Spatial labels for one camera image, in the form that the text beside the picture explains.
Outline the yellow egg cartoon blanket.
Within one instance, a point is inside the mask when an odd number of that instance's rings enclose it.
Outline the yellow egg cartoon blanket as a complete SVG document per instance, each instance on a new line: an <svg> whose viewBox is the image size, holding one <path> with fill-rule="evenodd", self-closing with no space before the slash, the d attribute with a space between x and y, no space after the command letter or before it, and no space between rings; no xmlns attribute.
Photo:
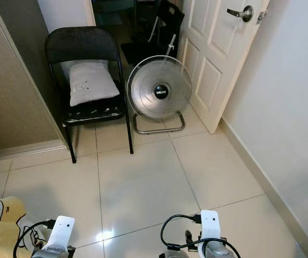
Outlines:
<svg viewBox="0 0 308 258"><path fill-rule="evenodd" d="M18 238L33 224L21 199L14 196L0 199L0 258L13 258Z"/></svg>

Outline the round silver fan heater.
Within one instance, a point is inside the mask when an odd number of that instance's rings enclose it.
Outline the round silver fan heater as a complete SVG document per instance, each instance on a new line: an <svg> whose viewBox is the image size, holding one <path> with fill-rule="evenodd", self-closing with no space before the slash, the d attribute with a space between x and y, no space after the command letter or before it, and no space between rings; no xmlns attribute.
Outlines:
<svg viewBox="0 0 308 258"><path fill-rule="evenodd" d="M190 103L191 77L184 64L169 55L177 38L173 34L166 54L143 59L127 79L127 102L133 108L132 126L138 134L168 133L185 128L183 111ZM140 130L137 118L160 123L179 117L181 125L159 130Z"/></svg>

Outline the small grey pillow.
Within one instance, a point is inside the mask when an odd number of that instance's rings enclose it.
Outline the small grey pillow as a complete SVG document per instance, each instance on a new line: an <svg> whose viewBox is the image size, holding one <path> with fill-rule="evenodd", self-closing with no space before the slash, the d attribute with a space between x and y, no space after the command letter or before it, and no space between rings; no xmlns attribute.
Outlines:
<svg viewBox="0 0 308 258"><path fill-rule="evenodd" d="M69 69L70 106L119 95L106 60L79 60Z"/></svg>

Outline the white panelled door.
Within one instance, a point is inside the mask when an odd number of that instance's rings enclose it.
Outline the white panelled door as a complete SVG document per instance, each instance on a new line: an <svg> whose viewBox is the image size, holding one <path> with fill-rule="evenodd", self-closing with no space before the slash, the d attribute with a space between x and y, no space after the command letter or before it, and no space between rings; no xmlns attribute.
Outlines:
<svg viewBox="0 0 308 258"><path fill-rule="evenodd" d="M267 12L270 0L184 0L178 55L190 72L190 104L210 134L216 132ZM245 23L227 14L251 5Z"/></svg>

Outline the grey brown sliding wardrobe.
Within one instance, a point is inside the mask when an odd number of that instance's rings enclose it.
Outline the grey brown sliding wardrobe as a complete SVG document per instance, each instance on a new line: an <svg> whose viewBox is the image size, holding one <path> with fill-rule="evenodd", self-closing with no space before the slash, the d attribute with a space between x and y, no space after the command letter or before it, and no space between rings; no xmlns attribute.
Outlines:
<svg viewBox="0 0 308 258"><path fill-rule="evenodd" d="M38 0L0 0L0 159L65 148Z"/></svg>

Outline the black slatted chair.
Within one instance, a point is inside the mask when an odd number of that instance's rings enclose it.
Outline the black slatted chair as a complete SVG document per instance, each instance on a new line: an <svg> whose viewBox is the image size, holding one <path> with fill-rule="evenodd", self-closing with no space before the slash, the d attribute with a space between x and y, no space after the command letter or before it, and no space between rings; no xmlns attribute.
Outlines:
<svg viewBox="0 0 308 258"><path fill-rule="evenodd" d="M180 40L184 13L168 0L154 0L152 11L154 20L144 27L144 34L135 34L130 42L121 44L127 64L133 66L155 55L177 57L174 49Z"/></svg>

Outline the black metal folding chair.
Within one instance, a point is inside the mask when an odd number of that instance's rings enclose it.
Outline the black metal folding chair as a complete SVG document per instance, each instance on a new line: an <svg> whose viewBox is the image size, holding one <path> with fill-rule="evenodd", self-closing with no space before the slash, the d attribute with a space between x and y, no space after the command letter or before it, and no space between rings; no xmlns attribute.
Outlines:
<svg viewBox="0 0 308 258"><path fill-rule="evenodd" d="M58 97L57 123L65 136L66 146L72 163L77 156L72 143L71 128L78 125L107 122L125 118L127 139L130 153L134 153L130 128L129 107L124 87L124 67L120 48L116 39L104 28L97 26L63 27L51 32L44 44L44 54L51 72L56 96ZM117 62L118 76L116 80L107 72L106 79L114 83L117 95L104 100L87 102L77 106L69 106L68 81L60 78L60 64L67 61L107 61Z"/></svg>

